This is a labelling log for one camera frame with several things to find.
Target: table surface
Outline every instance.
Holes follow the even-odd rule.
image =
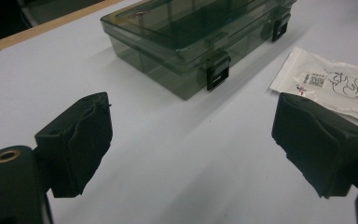
[[[355,187],[319,198],[271,137],[269,89],[294,46],[358,66],[358,1],[298,1],[288,32],[183,101],[120,60],[101,16],[125,0],[0,50],[0,148],[106,91],[112,146],[83,195],[54,199],[55,223],[356,223]],[[345,117],[358,125],[358,120]]]

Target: black line drawing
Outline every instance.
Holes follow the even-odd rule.
[[[358,78],[348,77],[339,72],[327,72],[327,74],[334,92],[352,99],[358,98]]]

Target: plastic wrapper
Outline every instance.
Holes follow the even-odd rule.
[[[358,67],[295,47],[270,88],[298,94],[358,119]]]

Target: storage case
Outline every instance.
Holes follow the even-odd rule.
[[[118,57],[182,99],[287,29],[296,0],[145,0],[103,16]]]

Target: qr code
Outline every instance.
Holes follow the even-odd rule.
[[[325,80],[326,80],[325,75],[310,73],[305,76],[304,83],[307,83],[315,87],[323,87]]]

